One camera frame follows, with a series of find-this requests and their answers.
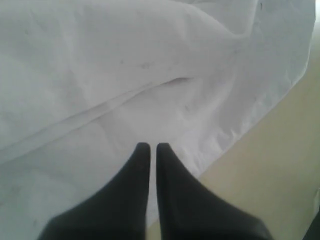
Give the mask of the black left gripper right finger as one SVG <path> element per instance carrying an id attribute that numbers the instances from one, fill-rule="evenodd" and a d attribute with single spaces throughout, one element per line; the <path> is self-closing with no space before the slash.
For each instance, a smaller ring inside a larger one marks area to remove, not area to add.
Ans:
<path id="1" fill-rule="evenodd" d="M 202 185 L 168 143 L 156 148 L 156 191 L 163 240 L 270 240 L 260 219 Z"/>

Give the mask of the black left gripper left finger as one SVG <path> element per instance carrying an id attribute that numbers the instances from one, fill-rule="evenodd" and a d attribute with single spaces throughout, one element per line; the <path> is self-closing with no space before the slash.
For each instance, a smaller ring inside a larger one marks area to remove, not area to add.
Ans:
<path id="1" fill-rule="evenodd" d="M 136 145 L 120 171 L 79 205 L 52 218 L 40 240 L 144 240 L 151 148 Z"/>

